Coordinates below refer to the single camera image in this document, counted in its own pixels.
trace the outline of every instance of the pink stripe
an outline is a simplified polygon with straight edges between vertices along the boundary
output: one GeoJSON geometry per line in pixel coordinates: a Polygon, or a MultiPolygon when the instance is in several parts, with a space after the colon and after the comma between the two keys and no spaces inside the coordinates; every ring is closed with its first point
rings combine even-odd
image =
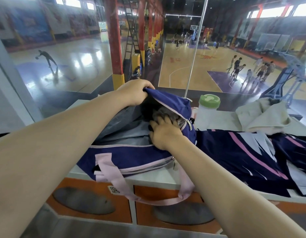
{"type": "Polygon", "coordinates": [[[300,143],[298,143],[297,141],[295,141],[295,140],[292,139],[291,137],[286,136],[285,138],[287,138],[288,140],[290,140],[293,144],[297,145],[298,147],[305,148],[303,145],[301,145],[300,143]]]}
{"type": "Polygon", "coordinates": [[[288,178],[286,177],[286,175],[282,174],[280,171],[276,171],[274,169],[272,169],[271,167],[269,167],[267,164],[263,163],[261,160],[259,160],[258,158],[256,158],[254,155],[252,155],[247,149],[246,147],[243,145],[243,143],[241,143],[241,141],[237,138],[237,136],[232,133],[229,132],[230,136],[232,137],[233,141],[244,151],[246,152],[247,155],[250,156],[251,159],[253,159],[255,162],[257,162],[258,164],[262,165],[264,168],[266,168],[267,170],[269,170],[270,172],[274,173],[275,175],[282,177],[283,179],[288,180],[288,178]]]}

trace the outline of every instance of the purple paint area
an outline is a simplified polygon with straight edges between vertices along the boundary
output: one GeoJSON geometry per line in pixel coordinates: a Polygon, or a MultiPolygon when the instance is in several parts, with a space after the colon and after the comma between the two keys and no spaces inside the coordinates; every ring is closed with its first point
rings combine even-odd
{"type": "MultiPolygon", "coordinates": [[[[48,67],[48,63],[42,62],[25,62],[19,65],[16,65],[16,69],[20,73],[20,76],[25,84],[29,84],[31,82],[39,82],[41,78],[44,78],[50,74],[56,74],[56,66],[51,62],[53,71],[48,67]]],[[[58,70],[64,72],[64,70],[68,67],[68,65],[58,65],[58,70]]],[[[70,81],[74,81],[75,77],[68,77],[64,75],[64,77],[70,81]]]]}
{"type": "MultiPolygon", "coordinates": [[[[195,48],[196,44],[189,44],[188,48],[195,48]]],[[[205,49],[205,50],[210,50],[209,47],[203,48],[203,44],[198,44],[197,49],[205,49]]]]}
{"type": "Polygon", "coordinates": [[[92,47],[79,47],[78,48],[78,52],[79,53],[96,53],[98,52],[100,49],[97,48],[92,48],[92,47]]]}
{"type": "Polygon", "coordinates": [[[208,71],[208,73],[224,93],[260,96],[262,92],[268,89],[266,84],[258,82],[258,80],[255,80],[255,77],[252,77],[243,84],[246,78],[244,74],[239,74],[237,80],[234,81],[228,73],[213,71],[208,71]]]}

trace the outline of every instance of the wooden floor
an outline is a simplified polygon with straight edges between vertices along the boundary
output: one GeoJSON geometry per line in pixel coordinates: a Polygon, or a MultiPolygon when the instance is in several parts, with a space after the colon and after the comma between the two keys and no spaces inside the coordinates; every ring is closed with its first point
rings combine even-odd
{"type": "MultiPolygon", "coordinates": [[[[180,44],[179,50],[176,50],[176,45],[169,41],[171,38],[172,35],[167,36],[168,41],[165,44],[158,86],[186,89],[194,55],[194,45],[180,44]]],[[[268,76],[265,84],[257,83],[257,81],[253,83],[253,77],[249,83],[246,82],[242,85],[246,72],[249,69],[254,69],[256,60],[229,48],[220,47],[216,51],[214,47],[208,47],[209,49],[205,50],[201,49],[201,45],[199,45],[197,49],[189,84],[190,90],[240,93],[240,90],[245,88],[245,90],[242,90],[243,94],[249,93],[252,95],[254,92],[258,94],[273,85],[281,72],[275,69],[268,76]],[[241,65],[246,64],[246,67],[238,75],[237,82],[233,82],[232,79],[229,79],[230,75],[226,74],[234,55],[237,55],[238,58],[242,57],[241,65]]],[[[289,90],[294,81],[294,79],[291,79],[284,85],[283,94],[289,90]]],[[[294,98],[306,100],[306,82],[301,85],[294,98]]]]}

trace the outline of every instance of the right hand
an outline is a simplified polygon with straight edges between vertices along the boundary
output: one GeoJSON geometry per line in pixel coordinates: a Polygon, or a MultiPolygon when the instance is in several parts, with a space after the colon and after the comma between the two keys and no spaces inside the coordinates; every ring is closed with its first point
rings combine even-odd
{"type": "Polygon", "coordinates": [[[168,116],[157,118],[157,122],[150,121],[153,132],[150,132],[150,137],[153,144],[161,150],[168,150],[168,145],[177,137],[184,137],[177,122],[172,123],[168,116]]]}

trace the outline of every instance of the pink handle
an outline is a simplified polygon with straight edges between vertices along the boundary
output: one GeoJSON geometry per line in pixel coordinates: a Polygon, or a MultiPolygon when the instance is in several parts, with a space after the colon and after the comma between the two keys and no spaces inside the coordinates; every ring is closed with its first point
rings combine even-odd
{"type": "Polygon", "coordinates": [[[112,163],[112,154],[111,153],[104,153],[104,154],[97,154],[95,155],[95,159],[98,162],[99,168],[103,173],[104,177],[113,184],[113,186],[119,190],[119,192],[127,197],[129,200],[141,202],[148,205],[173,205],[177,204],[183,200],[186,200],[194,190],[194,184],[185,173],[183,168],[179,165],[179,175],[182,181],[181,188],[179,189],[178,197],[171,198],[166,200],[157,200],[157,201],[149,201],[143,200],[141,197],[136,196],[131,189],[129,188],[127,182],[125,181],[123,175],[119,171],[118,167],[116,167],[112,163]]]}

